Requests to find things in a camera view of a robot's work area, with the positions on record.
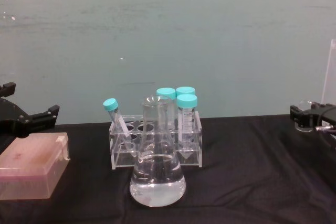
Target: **blue screw cap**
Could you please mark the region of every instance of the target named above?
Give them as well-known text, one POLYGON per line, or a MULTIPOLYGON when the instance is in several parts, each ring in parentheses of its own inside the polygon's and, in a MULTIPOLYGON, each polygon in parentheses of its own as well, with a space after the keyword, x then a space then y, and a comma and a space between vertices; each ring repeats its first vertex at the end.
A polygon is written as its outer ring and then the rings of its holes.
POLYGON ((194 94, 196 95, 196 91, 193 87, 179 87, 176 89, 176 96, 181 94, 194 94))
POLYGON ((194 94, 180 94, 177 97, 177 106, 183 109, 197 107, 197 96, 194 94))
POLYGON ((110 98, 104 101, 103 106, 106 111, 111 111, 118 107, 118 103, 115 98, 110 98))
POLYGON ((164 95, 166 97, 169 97, 172 100, 176 99, 176 91, 172 88, 160 88, 157 89, 156 94, 158 95, 164 95))

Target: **acrylic test tube rack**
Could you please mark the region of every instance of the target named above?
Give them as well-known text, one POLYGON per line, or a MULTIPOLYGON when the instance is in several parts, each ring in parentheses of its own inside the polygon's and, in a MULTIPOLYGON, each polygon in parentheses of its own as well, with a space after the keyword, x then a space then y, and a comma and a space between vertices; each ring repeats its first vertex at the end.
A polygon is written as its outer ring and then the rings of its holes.
MULTIPOLYGON (((123 132, 117 132, 117 127, 114 127, 113 123, 111 124, 109 128, 109 138, 112 169, 116 169, 117 167, 134 166, 134 163, 138 158, 140 140, 143 129, 143 116, 125 115, 123 118, 131 134, 132 140, 130 143, 128 142, 128 148, 126 148, 124 144, 125 134, 123 132)), ((193 130, 192 132, 180 133, 180 135, 194 134, 194 142, 187 151, 181 150, 179 148, 179 131, 177 129, 177 120, 175 120, 175 129, 170 132, 175 145, 177 156, 180 160, 180 164, 202 167, 202 126, 199 113, 197 111, 195 112, 195 130, 193 130)))

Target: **black fabric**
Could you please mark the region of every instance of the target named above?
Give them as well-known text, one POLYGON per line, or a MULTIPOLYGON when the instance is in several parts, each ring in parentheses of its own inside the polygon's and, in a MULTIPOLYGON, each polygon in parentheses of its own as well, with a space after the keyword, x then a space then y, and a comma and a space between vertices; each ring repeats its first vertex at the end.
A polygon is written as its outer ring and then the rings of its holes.
POLYGON ((57 126, 69 135, 71 161, 53 195, 0 201, 0 223, 336 223, 335 192, 286 148, 311 140, 288 115, 202 119, 202 126, 204 167, 183 167, 186 193, 164 208, 131 198, 131 168, 111 170, 109 124, 57 126))

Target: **teal wall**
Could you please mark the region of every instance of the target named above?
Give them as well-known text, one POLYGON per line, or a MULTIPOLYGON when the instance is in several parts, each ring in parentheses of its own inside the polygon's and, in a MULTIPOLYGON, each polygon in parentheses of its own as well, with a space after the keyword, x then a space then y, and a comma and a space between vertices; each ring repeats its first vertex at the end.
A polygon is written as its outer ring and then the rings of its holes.
POLYGON ((336 0, 0 0, 0 84, 60 124, 185 85, 201 117, 288 113, 320 101, 335 27, 336 0))

